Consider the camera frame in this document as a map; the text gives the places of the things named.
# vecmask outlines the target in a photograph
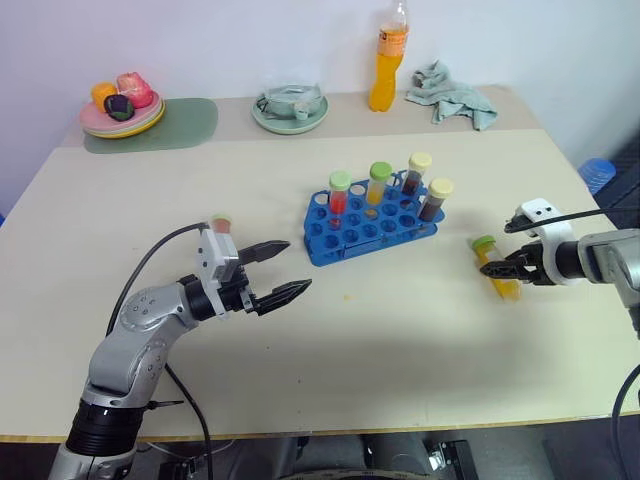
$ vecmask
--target stacked plates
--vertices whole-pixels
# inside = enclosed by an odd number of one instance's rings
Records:
[[[129,120],[117,122],[92,102],[80,111],[80,125],[94,137],[125,138],[153,127],[164,115],[164,110],[164,101],[153,92],[153,101],[149,106],[137,109]]]

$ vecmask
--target white wall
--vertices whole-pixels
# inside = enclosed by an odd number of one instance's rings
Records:
[[[291,59],[305,55],[326,66],[327,91],[366,90],[387,5],[5,2],[0,212],[8,212],[64,137],[94,83],[138,70],[167,97],[255,95],[273,66],[293,68]],[[640,124],[638,0],[410,0],[410,10],[399,87],[436,58],[461,81],[510,85],[574,164],[610,154]]]

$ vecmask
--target pink plate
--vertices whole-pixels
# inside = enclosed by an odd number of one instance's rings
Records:
[[[95,132],[116,132],[145,123],[158,113],[160,108],[162,108],[162,99],[156,92],[153,92],[153,101],[151,102],[151,105],[137,109],[133,117],[129,120],[117,122],[106,113],[98,110],[98,107],[91,102],[86,104],[82,110],[80,110],[80,125],[82,125],[83,128],[87,128]]]

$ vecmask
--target green placemat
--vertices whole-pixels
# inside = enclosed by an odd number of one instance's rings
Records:
[[[213,135],[218,108],[207,98],[165,100],[164,117],[146,132],[133,137],[106,139],[85,133],[84,147],[91,153],[128,153],[172,150],[200,145]]]

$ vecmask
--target yellow toy fruit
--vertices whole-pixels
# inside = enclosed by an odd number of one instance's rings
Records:
[[[102,82],[91,89],[91,98],[93,99],[93,103],[96,104],[96,107],[100,109],[101,112],[105,112],[104,109],[104,99],[109,95],[117,95],[118,89],[113,83]]]

